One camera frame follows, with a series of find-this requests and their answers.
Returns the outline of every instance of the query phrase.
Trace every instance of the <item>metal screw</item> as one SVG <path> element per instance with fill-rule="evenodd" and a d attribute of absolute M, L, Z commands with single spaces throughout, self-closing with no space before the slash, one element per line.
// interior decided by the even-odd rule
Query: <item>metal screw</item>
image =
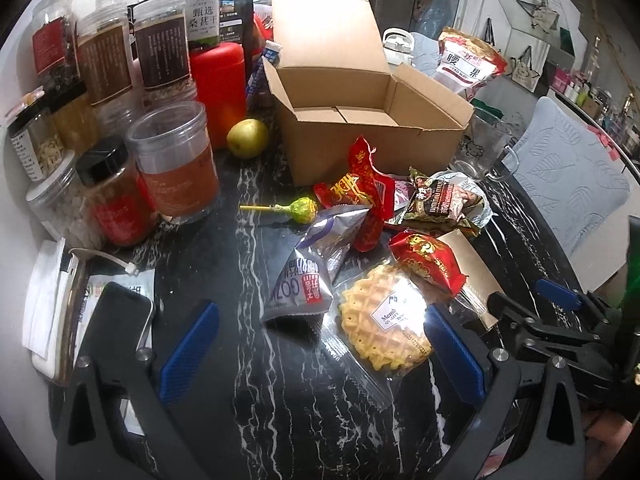
<path fill-rule="evenodd" d="M 507 352 L 504 348 L 496 348 L 491 355 L 494 356 L 494 359 L 499 362 L 504 362 L 509 358 L 509 352 Z"/>
<path fill-rule="evenodd" d="M 554 355 L 551 358 L 551 362 L 556 368 L 564 368 L 566 366 L 566 359 L 564 357 L 560 357 L 559 355 Z"/>
<path fill-rule="evenodd" d="M 136 352 L 136 359 L 142 363 L 146 363 L 147 361 L 151 360 L 153 356 L 154 351 L 146 346 L 144 348 L 138 349 L 138 351 Z"/>
<path fill-rule="evenodd" d="M 88 355 L 81 355 L 76 364 L 78 368 L 87 368 L 91 364 L 91 358 Z"/>

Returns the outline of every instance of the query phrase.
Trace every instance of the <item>waffle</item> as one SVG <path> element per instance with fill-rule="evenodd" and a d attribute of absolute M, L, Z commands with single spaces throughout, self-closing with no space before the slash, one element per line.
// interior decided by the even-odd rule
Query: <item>waffle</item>
<path fill-rule="evenodd" d="M 345 290 L 339 305 L 342 329 L 375 370 L 412 368 L 431 353 L 424 335 L 427 304 L 398 266 L 375 267 Z"/>

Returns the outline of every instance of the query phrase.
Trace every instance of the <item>glass mug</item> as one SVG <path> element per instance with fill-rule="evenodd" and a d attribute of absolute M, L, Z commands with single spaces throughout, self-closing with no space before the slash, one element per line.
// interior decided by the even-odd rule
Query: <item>glass mug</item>
<path fill-rule="evenodd" d="M 476 182 L 485 177 L 496 182 L 504 180 L 515 173 L 520 165 L 518 155 L 509 146 L 510 139 L 511 131 L 506 124 L 486 110 L 475 108 L 449 167 Z M 492 167 L 504 152 L 514 156 L 515 168 L 507 175 L 496 176 L 492 173 Z"/>

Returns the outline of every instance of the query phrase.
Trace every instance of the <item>chair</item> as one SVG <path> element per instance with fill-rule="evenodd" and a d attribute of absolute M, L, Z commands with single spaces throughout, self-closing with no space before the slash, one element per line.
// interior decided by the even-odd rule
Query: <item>chair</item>
<path fill-rule="evenodd" d="M 598 137 L 548 97 L 540 98 L 513 149 L 520 160 L 514 176 L 567 256 L 629 197 L 626 178 L 611 166 Z M 514 162 L 510 154 L 504 158 L 508 168 Z"/>

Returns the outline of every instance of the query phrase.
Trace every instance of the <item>marble tabletop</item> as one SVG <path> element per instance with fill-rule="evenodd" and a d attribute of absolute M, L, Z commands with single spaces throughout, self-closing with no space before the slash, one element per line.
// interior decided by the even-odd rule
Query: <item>marble tabletop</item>
<path fill-rule="evenodd" d="M 175 345 L 175 329 L 201 300 L 220 310 L 220 331 L 187 395 L 170 408 L 178 430 L 212 478 L 421 478 L 472 415 L 437 356 L 402 380 L 379 412 L 324 354 L 300 319 L 260 323 L 271 287 L 304 227 L 278 215 L 239 212 L 239 203 L 289 203 L 280 146 L 239 162 L 216 154 L 222 195 L 207 218 L 162 225 L 133 259 L 156 268 L 154 346 Z M 522 188 L 483 182 L 496 215 L 472 241 L 505 293 L 547 323 L 576 326 L 532 284 L 546 277 L 578 288 L 569 261 Z M 366 268 L 376 253 L 352 256 Z M 154 470 L 152 450 L 144 459 Z"/>

